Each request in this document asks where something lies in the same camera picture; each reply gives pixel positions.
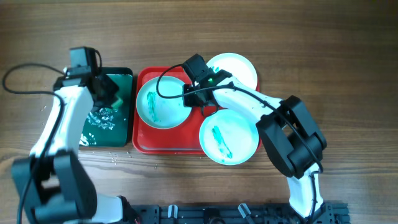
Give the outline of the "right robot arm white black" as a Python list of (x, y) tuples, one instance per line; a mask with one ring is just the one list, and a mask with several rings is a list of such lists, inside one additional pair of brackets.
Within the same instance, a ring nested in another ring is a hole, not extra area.
[(269, 160), (287, 178), (290, 206), (313, 221), (323, 203), (318, 176), (327, 143), (303, 101), (296, 96), (282, 100), (264, 95), (224, 70), (186, 74), (193, 84), (184, 93), (187, 98), (233, 110), (256, 125)]

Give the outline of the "green sponge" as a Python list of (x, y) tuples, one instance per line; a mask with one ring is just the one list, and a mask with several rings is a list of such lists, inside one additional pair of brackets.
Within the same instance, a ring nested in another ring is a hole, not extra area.
[(115, 95), (111, 103), (112, 109), (118, 109), (122, 104), (123, 104), (123, 99), (120, 96)]

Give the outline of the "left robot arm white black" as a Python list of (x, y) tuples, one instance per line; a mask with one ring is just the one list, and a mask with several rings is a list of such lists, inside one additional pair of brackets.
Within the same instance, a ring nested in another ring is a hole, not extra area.
[(27, 159), (16, 160), (12, 177), (19, 210), (30, 223), (117, 223), (122, 197), (97, 193), (78, 160), (86, 117), (94, 107), (117, 103), (119, 87), (106, 74), (60, 77), (47, 124)]

